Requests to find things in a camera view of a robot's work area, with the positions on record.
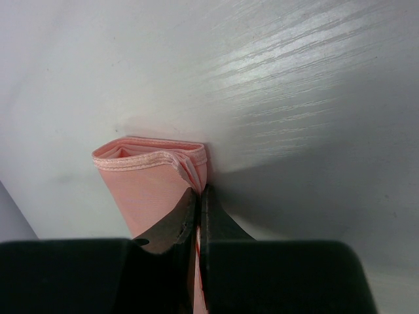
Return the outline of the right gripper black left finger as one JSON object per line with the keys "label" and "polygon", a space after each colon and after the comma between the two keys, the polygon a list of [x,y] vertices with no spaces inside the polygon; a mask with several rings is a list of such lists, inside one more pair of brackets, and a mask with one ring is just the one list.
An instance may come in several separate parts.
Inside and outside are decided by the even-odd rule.
{"label": "right gripper black left finger", "polygon": [[196,194],[133,239],[1,245],[2,313],[192,313]]}

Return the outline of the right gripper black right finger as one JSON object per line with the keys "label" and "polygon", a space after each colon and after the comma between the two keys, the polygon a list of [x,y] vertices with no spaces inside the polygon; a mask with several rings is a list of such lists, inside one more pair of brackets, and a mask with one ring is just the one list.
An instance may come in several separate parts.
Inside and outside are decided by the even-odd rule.
{"label": "right gripper black right finger", "polygon": [[207,186],[200,274],[209,313],[376,313],[356,253],[338,241],[258,241]]}

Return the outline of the pink satin napkin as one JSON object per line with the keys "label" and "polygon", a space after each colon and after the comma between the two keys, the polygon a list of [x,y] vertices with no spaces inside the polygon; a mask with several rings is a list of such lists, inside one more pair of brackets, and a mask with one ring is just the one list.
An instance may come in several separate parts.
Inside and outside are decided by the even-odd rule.
{"label": "pink satin napkin", "polygon": [[205,313],[199,270],[201,143],[124,137],[92,154],[132,239],[113,239],[114,313]]}

